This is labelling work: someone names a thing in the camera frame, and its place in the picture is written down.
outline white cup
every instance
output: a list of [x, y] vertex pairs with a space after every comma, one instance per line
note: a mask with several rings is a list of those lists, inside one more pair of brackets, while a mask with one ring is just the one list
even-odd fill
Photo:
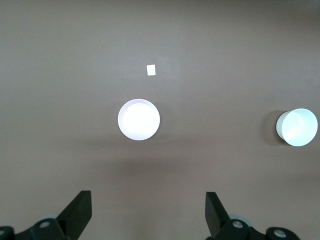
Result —
[[314, 139], [318, 130], [316, 116], [308, 109], [298, 108], [283, 113], [276, 122], [276, 132], [294, 147], [304, 146]]

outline white bowl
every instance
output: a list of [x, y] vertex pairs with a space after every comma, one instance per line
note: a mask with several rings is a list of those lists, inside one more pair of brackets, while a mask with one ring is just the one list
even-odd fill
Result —
[[152, 137], [160, 125], [158, 109], [144, 99], [133, 99], [122, 106], [118, 114], [121, 132], [132, 140]]
[[298, 108], [283, 113], [276, 122], [276, 132], [288, 144], [300, 147], [311, 142], [318, 130], [316, 116], [308, 109]]

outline small white paper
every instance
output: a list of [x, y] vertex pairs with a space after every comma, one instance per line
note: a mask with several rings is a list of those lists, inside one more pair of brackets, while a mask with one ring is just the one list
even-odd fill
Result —
[[148, 76], [156, 75], [156, 65], [147, 65], [146, 73], [148, 74]]

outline white sticker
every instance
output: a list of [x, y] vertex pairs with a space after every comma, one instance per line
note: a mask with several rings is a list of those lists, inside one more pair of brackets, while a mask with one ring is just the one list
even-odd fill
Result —
[[156, 75], [156, 65], [147, 65], [146, 73], [148, 74], [148, 76]]

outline silver bolt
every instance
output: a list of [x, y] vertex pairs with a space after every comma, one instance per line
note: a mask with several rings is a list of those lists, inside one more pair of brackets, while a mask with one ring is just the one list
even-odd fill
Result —
[[41, 223], [41, 224], [39, 225], [39, 228], [43, 229], [43, 228], [48, 227], [49, 225], [50, 225], [50, 222], [44, 221], [43, 223]]
[[280, 229], [276, 229], [273, 231], [274, 235], [276, 235], [279, 238], [285, 238], [287, 235], [285, 234], [284, 231], [280, 230]]
[[234, 221], [232, 225], [237, 229], [242, 229], [244, 227], [240, 221]]

